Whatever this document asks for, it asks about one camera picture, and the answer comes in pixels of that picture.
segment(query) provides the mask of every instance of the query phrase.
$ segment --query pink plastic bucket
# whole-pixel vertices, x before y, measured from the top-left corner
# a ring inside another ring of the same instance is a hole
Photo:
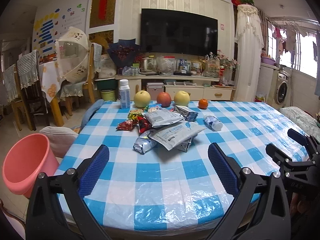
[[[4,159],[2,177],[8,189],[29,198],[40,172],[52,176],[59,163],[50,149],[47,136],[30,134],[18,141]]]

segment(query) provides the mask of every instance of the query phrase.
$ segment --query red snack wrapper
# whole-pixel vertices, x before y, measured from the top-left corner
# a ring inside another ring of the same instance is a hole
[[[149,123],[149,121],[143,117],[138,116],[138,122],[139,133],[144,133],[152,128],[151,123]]]
[[[117,130],[131,131],[136,124],[137,124],[137,121],[135,120],[126,120],[118,124]]]

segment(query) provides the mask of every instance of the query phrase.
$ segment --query orange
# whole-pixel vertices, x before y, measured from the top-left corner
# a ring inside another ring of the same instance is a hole
[[[199,105],[198,107],[200,109],[207,109],[208,108],[208,100],[207,99],[204,99],[202,98],[201,100],[199,100]]]

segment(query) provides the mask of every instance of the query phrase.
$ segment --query screw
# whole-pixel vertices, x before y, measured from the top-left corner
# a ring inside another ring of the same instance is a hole
[[[74,168],[70,168],[70,169],[67,169],[67,174],[68,175],[72,175],[76,172],[76,170]]]
[[[273,175],[275,178],[279,178],[279,177],[280,177],[280,172],[274,171],[274,172],[272,173],[272,175]]]
[[[249,168],[247,168],[247,167],[243,168],[242,171],[243,171],[244,174],[250,174],[251,173],[251,170]]]
[[[45,173],[44,173],[44,172],[40,172],[40,173],[38,174],[38,178],[39,178],[39,179],[43,179],[44,176],[45,176]]]

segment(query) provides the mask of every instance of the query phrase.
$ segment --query washing machine door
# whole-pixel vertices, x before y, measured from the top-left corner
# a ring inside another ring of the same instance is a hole
[[[287,82],[282,81],[278,88],[277,88],[277,92],[276,92],[276,102],[278,105],[282,104],[284,102],[285,96],[287,94]]]

